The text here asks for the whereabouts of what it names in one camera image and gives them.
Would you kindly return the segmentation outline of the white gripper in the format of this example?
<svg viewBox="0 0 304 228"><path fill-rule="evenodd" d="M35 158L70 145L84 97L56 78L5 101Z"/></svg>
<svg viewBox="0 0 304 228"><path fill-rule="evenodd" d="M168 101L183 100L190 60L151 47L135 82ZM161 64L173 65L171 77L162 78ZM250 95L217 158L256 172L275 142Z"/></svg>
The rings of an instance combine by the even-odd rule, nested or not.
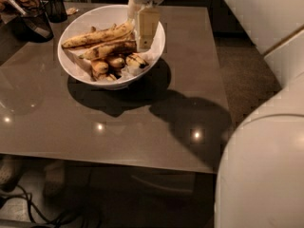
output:
<svg viewBox="0 0 304 228"><path fill-rule="evenodd" d="M156 7L142 7L142 4L159 5L164 0L128 0L127 16L136 24L136 42L138 51L148 51L154 41L160 21L160 12Z"/></svg>

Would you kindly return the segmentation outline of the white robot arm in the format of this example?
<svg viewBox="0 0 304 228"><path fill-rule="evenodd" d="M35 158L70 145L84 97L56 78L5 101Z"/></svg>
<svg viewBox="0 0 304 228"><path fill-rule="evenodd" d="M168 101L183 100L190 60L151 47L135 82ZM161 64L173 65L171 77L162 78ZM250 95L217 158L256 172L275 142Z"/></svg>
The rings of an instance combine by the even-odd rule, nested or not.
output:
<svg viewBox="0 0 304 228"><path fill-rule="evenodd" d="M224 0L281 89L227 143L214 228L304 228L304 0Z"/></svg>

